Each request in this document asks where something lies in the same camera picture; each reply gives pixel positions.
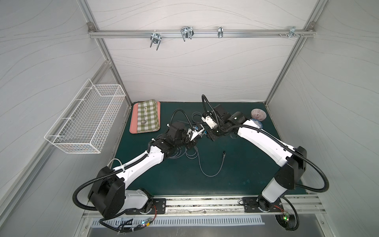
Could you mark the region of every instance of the mounting plate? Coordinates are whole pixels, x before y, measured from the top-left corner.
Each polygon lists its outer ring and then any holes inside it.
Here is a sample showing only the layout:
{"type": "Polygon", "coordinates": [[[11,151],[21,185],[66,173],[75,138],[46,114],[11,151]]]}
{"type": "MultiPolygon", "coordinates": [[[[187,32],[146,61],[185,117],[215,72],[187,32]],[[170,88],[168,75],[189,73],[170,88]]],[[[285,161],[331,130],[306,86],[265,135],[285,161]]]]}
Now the mounting plate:
{"type": "MultiPolygon", "coordinates": [[[[165,198],[154,198],[153,205],[157,208],[157,214],[164,214],[166,212],[166,199],[165,198]]],[[[148,213],[143,213],[140,209],[129,209],[126,215],[153,215],[154,208],[151,208],[148,213]]]]}
{"type": "MultiPolygon", "coordinates": [[[[243,209],[246,213],[261,213],[262,212],[261,210],[259,210],[258,206],[256,206],[256,207],[250,206],[250,204],[249,204],[250,202],[255,202],[256,199],[257,199],[257,197],[243,197],[242,198],[243,206],[244,206],[243,209]]],[[[279,198],[273,204],[284,209],[279,198]]],[[[276,207],[274,207],[269,212],[280,212],[281,213],[281,211],[276,207]]]]}

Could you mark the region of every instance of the spoon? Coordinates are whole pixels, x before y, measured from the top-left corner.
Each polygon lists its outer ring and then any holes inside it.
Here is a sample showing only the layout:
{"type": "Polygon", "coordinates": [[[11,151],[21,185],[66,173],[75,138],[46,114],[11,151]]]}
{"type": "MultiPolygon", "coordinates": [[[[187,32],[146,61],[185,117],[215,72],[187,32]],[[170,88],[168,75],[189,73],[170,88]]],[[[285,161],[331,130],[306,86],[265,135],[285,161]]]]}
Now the spoon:
{"type": "Polygon", "coordinates": [[[147,113],[147,107],[145,107],[145,112],[144,112],[144,114],[143,114],[143,120],[141,121],[141,124],[145,124],[145,123],[146,123],[146,120],[145,120],[145,118],[146,118],[146,113],[147,113]]]}

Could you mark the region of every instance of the green checkered towel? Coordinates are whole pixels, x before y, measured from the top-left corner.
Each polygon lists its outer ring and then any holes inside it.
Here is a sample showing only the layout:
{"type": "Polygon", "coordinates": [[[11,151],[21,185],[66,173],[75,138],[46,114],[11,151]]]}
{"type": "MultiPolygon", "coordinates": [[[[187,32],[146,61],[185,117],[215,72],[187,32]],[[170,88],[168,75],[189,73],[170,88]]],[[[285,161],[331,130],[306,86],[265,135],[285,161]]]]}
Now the green checkered towel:
{"type": "Polygon", "coordinates": [[[148,100],[138,104],[137,133],[154,132],[160,128],[158,120],[158,107],[155,100],[148,100]]]}

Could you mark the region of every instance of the dark green mat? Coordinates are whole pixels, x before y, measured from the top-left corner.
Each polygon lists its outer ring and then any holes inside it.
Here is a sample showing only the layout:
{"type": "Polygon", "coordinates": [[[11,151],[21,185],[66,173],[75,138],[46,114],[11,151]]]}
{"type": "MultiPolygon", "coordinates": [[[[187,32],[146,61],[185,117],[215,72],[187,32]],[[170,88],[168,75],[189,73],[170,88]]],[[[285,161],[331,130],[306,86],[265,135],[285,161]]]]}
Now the dark green mat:
{"type": "MultiPolygon", "coordinates": [[[[250,117],[254,108],[266,111],[263,103],[221,103],[233,114],[241,111],[250,117]]],[[[156,138],[166,131],[166,124],[172,112],[182,108],[190,117],[193,112],[203,113],[202,103],[193,102],[162,102],[161,129],[157,132],[131,134],[129,132],[130,118],[126,124],[116,158],[125,163],[140,155],[147,149],[151,138],[156,138]]],[[[178,112],[173,121],[186,121],[184,115],[178,112]]],[[[279,138],[269,117],[263,122],[263,129],[279,138]]],[[[207,177],[199,168],[198,159],[190,160],[186,155],[178,159],[167,159],[152,167],[138,177],[129,187],[130,190],[144,188],[153,195],[232,195],[259,194],[272,179],[279,166],[247,140],[230,136],[221,137],[215,142],[205,136],[199,140],[197,147],[200,153],[202,169],[208,175],[214,175],[220,168],[222,152],[226,151],[225,162],[220,173],[215,177],[207,177]]],[[[292,190],[290,194],[306,194],[305,190],[292,190]]]]}

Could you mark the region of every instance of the white wire basket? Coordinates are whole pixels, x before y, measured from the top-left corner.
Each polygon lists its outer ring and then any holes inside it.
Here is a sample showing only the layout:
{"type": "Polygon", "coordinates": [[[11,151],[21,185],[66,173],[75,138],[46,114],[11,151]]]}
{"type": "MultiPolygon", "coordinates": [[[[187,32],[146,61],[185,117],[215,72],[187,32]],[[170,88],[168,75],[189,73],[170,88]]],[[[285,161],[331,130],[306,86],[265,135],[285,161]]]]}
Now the white wire basket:
{"type": "Polygon", "coordinates": [[[118,84],[94,85],[89,81],[91,86],[82,87],[45,135],[47,141],[66,153],[100,153],[125,98],[125,92],[118,84]],[[63,118],[69,108],[73,108],[73,103],[78,101],[69,116],[63,118]]]}

